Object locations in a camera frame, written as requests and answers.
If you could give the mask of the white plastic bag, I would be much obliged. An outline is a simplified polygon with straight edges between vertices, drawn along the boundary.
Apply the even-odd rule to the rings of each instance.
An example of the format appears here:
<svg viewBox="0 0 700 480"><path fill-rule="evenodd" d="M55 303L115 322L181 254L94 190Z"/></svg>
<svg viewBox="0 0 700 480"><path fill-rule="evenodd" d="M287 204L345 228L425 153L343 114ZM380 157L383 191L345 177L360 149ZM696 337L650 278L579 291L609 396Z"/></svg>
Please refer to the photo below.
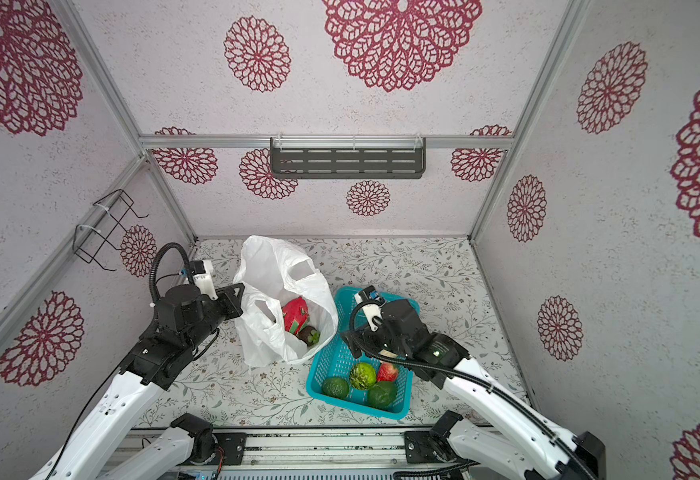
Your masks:
<svg viewBox="0 0 700 480"><path fill-rule="evenodd" d="M305 364L339 329L329 284L313 259L286 240L251 236L241 249L235 283L244 286L235 320L244 362Z"/></svg>

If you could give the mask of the red dragon fruit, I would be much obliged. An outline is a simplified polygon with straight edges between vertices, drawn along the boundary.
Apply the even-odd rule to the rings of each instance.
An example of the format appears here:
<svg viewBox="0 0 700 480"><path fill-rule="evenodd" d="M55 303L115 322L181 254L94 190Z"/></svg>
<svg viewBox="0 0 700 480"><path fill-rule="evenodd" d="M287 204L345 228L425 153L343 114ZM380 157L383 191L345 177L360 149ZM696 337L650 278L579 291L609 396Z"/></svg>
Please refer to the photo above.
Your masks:
<svg viewBox="0 0 700 480"><path fill-rule="evenodd" d="M309 310L303 297L295 298L282 307L284 329L293 335L309 322Z"/></svg>

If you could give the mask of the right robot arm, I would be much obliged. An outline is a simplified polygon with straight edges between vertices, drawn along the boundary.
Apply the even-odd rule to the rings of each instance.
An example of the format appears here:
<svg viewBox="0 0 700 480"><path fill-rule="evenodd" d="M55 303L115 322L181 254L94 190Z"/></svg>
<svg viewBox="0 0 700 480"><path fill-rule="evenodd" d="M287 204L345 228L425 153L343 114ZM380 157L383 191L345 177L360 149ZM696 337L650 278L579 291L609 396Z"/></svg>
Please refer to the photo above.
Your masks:
<svg viewBox="0 0 700 480"><path fill-rule="evenodd" d="M406 300L388 301L373 288L355 296L342 339L355 357L402 366L460 399L490 422L486 432L456 412L430 431L439 455L485 466L507 479L604 479L606 447L594 434L575 434L502 386L451 337L435 333Z"/></svg>

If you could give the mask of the green avocado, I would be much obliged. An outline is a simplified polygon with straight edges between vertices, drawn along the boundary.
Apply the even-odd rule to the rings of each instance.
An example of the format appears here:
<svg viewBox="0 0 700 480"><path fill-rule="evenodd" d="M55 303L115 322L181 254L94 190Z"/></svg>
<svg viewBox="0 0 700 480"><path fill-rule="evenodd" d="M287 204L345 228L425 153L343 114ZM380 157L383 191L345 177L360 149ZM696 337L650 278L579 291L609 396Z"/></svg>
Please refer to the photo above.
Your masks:
<svg viewBox="0 0 700 480"><path fill-rule="evenodd" d="M321 385L321 393L335 399L346 399L351 393L349 381L343 377L328 377Z"/></svg>

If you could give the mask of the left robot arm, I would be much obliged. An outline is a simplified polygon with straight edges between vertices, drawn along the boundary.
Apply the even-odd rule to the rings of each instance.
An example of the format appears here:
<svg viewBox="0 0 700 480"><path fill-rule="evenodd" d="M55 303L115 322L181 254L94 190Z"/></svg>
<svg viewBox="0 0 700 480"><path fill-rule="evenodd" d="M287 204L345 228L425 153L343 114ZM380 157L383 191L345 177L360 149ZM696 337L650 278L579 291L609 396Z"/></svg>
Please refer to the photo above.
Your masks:
<svg viewBox="0 0 700 480"><path fill-rule="evenodd" d="M161 293L159 267L171 250L181 257L186 281ZM176 242L157 251L148 287L150 324L102 382L107 390L101 400L91 411L80 412L62 447L33 475L35 479L93 479L148 407L206 353L201 344L212 344L223 323L244 313L245 286L217 288L211 262L190 260Z"/></svg>

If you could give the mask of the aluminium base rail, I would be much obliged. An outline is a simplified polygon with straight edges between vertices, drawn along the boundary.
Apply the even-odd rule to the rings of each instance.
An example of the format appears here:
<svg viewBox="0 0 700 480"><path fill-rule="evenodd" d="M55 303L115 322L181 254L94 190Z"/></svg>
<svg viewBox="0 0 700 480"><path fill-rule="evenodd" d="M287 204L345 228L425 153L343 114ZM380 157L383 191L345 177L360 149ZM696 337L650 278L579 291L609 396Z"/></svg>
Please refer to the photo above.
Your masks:
<svg viewBox="0 0 700 480"><path fill-rule="evenodd" d="M186 468L214 472L219 465L265 470L383 468L447 464L459 459L477 461L508 478L532 470L531 449L576 448L577 436L550 422L542 430L523 434L519 443L490 427L447 412L430 428L213 429L216 442L209 458L183 460L170 471Z"/></svg>

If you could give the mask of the light green custard apple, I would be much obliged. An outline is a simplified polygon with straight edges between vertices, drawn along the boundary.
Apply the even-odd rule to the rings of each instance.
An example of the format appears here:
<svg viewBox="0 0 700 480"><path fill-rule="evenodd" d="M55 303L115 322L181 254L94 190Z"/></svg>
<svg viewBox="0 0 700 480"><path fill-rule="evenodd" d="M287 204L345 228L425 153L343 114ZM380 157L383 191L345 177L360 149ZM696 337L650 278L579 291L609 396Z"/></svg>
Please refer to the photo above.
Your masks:
<svg viewBox="0 0 700 480"><path fill-rule="evenodd" d="M372 364L359 362L351 368L348 381L353 389L368 391L377 383L377 370Z"/></svg>

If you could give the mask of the dark mangosteen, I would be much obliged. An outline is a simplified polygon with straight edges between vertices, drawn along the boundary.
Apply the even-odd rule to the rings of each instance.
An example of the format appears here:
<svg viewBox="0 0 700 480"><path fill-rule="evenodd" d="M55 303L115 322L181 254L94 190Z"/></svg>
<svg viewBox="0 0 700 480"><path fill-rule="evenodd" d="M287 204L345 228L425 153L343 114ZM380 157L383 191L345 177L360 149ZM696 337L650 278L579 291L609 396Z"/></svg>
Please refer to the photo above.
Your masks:
<svg viewBox="0 0 700 480"><path fill-rule="evenodd" d="M320 342L321 332L311 325L306 325L299 330L297 337L308 347L312 347Z"/></svg>

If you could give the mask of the grey wall shelf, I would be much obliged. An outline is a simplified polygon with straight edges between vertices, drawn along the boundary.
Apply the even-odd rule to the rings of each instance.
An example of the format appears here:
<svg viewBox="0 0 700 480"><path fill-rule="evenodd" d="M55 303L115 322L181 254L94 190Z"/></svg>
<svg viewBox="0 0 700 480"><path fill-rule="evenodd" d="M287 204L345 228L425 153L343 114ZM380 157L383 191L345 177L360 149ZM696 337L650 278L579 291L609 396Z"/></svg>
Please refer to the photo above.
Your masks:
<svg viewBox="0 0 700 480"><path fill-rule="evenodd" d="M409 180L427 167L427 142L272 137L270 168L280 180Z"/></svg>

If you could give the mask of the red strawberry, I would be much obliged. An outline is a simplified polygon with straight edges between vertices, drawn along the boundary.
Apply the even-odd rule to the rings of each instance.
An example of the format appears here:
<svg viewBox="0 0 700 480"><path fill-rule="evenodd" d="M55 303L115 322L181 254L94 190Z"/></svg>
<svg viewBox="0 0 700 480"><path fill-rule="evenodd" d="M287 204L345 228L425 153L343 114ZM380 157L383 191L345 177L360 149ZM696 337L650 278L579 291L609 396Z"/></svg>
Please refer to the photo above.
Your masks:
<svg viewBox="0 0 700 480"><path fill-rule="evenodd" d="M377 370L378 382L396 382L400 375L399 368L389 362L381 362Z"/></svg>

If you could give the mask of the dark green round fruit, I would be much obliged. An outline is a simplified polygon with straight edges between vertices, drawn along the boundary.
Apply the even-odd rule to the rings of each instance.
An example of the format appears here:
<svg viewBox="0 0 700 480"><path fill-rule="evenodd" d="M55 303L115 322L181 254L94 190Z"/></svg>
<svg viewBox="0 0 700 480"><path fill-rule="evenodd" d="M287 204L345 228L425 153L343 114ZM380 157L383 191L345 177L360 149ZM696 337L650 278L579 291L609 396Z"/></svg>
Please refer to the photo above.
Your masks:
<svg viewBox="0 0 700 480"><path fill-rule="evenodd" d="M367 405L378 410L389 410L397 397L395 382L378 381L367 393Z"/></svg>

